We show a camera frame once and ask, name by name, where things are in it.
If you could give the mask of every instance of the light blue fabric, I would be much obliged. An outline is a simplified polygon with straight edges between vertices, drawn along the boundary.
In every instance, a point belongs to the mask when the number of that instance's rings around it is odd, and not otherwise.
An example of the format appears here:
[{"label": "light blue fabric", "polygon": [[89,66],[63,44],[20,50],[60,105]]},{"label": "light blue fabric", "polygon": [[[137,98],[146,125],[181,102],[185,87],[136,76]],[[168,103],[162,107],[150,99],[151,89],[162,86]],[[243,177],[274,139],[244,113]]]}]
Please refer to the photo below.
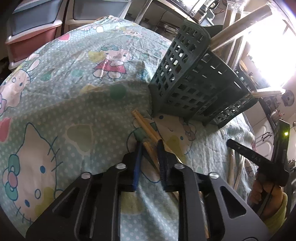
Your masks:
[{"label": "light blue fabric", "polygon": [[[195,172],[229,168],[226,140],[254,142],[242,115],[224,128],[158,114],[148,83],[170,41],[108,16],[70,31],[33,53],[0,87],[0,205],[25,235],[29,225],[82,172],[106,171],[147,137],[137,108]],[[162,191],[148,156],[135,193],[122,194],[121,240],[177,240],[178,201]],[[246,199],[254,169],[245,163],[238,192]]]}]

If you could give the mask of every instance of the person's arm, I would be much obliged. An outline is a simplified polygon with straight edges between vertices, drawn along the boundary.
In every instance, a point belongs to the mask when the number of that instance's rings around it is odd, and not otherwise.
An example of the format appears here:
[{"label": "person's arm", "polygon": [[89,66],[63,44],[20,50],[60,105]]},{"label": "person's arm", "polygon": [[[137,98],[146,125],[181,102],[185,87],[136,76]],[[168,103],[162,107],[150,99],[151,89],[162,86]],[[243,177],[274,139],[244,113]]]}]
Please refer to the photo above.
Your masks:
[{"label": "person's arm", "polygon": [[[264,190],[270,193],[273,184],[266,182],[261,185],[258,180],[255,180],[249,200],[252,203],[258,204],[261,201],[261,192]],[[272,234],[274,234],[284,223],[287,206],[287,195],[283,192],[280,186],[275,186],[272,191],[272,198],[265,207],[261,219],[266,224]]]}]

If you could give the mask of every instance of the bright light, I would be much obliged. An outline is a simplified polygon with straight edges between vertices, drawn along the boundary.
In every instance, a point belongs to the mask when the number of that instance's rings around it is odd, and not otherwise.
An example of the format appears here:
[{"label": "bright light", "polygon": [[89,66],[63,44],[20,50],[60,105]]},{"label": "bright light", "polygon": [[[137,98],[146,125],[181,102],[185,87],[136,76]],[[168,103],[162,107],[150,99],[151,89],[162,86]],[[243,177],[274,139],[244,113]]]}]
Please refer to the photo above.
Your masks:
[{"label": "bright light", "polygon": [[256,23],[248,37],[249,55],[273,87],[283,87],[295,73],[296,36],[290,28],[283,35],[286,26],[278,15],[272,15]]}]

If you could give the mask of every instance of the dark green basket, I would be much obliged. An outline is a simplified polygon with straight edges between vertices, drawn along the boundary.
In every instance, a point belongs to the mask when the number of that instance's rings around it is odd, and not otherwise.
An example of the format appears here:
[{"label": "dark green basket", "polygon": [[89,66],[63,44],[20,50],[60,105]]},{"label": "dark green basket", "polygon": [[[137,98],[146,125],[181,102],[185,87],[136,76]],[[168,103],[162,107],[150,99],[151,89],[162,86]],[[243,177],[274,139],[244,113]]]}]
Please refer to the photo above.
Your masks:
[{"label": "dark green basket", "polygon": [[238,77],[208,50],[209,44],[202,26],[184,21],[149,84],[154,115],[192,118],[221,128],[257,102],[248,78],[240,71]]}]

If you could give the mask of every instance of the cartoon character print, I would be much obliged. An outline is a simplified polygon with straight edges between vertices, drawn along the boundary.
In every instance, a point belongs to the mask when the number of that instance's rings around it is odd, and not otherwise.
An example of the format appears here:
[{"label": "cartoon character print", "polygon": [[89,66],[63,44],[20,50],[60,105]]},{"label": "cartoon character print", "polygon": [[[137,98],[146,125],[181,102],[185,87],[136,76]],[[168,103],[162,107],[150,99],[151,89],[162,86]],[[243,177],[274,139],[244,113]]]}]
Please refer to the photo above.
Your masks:
[{"label": "cartoon character print", "polygon": [[31,71],[35,69],[40,60],[38,53],[31,54],[20,69],[17,69],[0,86],[0,116],[8,107],[16,107],[21,99],[22,91],[33,79]]},{"label": "cartoon character print", "polygon": [[132,60],[132,53],[128,49],[120,49],[115,45],[104,45],[98,52],[89,52],[89,59],[96,63],[93,75],[103,78],[108,74],[111,79],[119,79],[126,74],[124,63]]},{"label": "cartoon character print", "polygon": [[5,142],[9,132],[11,118],[3,118],[0,121],[0,142]]},{"label": "cartoon character print", "polygon": [[143,37],[142,34],[137,31],[129,30],[126,27],[123,27],[121,29],[123,34],[130,39],[141,39]]},{"label": "cartoon character print", "polygon": [[61,193],[57,189],[57,162],[55,140],[49,143],[32,123],[25,127],[24,140],[15,154],[8,158],[2,183],[6,195],[16,207],[22,221],[33,222]]},{"label": "cartoon character print", "polygon": [[[196,128],[191,123],[184,121],[183,118],[169,115],[158,115],[153,119],[146,121],[159,132],[161,137],[178,156],[178,158],[186,163],[186,155],[189,154],[192,142],[195,140]],[[137,121],[133,121],[134,130],[129,134],[126,145],[128,152],[133,151],[136,141],[143,142],[149,137],[145,131],[138,125]],[[155,171],[156,167],[149,157],[148,162],[142,161],[142,172],[144,176],[153,183],[159,181],[159,174]]]},{"label": "cartoon character print", "polygon": [[97,33],[103,33],[104,32],[104,28],[102,25],[99,25],[99,24],[93,24],[93,25],[84,25],[84,26],[81,26],[79,28],[77,28],[78,30],[81,30],[83,32],[90,32],[91,29],[94,29],[96,30]]},{"label": "cartoon character print", "polygon": [[75,146],[82,156],[89,156],[93,142],[92,126],[87,124],[72,124],[66,127],[64,138]]},{"label": "cartoon character print", "polygon": [[147,60],[149,59],[149,57],[150,57],[149,53],[139,52],[139,60]]},{"label": "cartoon character print", "polygon": [[166,44],[171,44],[172,41],[170,41],[169,39],[165,38],[164,36],[160,35],[159,36],[159,39],[162,41],[162,42],[165,42]]},{"label": "cartoon character print", "polygon": [[148,74],[148,71],[145,69],[142,69],[137,73],[137,77],[139,77],[141,80],[146,80],[147,74]]},{"label": "cartoon character print", "polygon": [[252,150],[253,150],[253,151],[257,152],[255,137],[254,137],[254,140],[253,140],[252,143],[251,143],[251,147],[252,147]]},{"label": "cartoon character print", "polygon": [[245,169],[249,177],[254,176],[253,168],[251,166],[245,167]]},{"label": "cartoon character print", "polygon": [[221,137],[223,140],[227,139],[234,139],[237,142],[246,141],[246,142],[253,142],[255,139],[254,135],[241,131],[241,129],[237,126],[234,126],[232,124],[227,124],[223,128],[219,129],[221,133]]},{"label": "cartoon character print", "polygon": [[166,50],[163,50],[163,49],[152,50],[152,53],[154,54],[154,56],[158,58],[163,58],[165,56]]},{"label": "cartoon character print", "polygon": [[60,40],[60,41],[69,41],[69,39],[70,39],[70,33],[66,33],[66,34],[58,37],[58,40]]}]

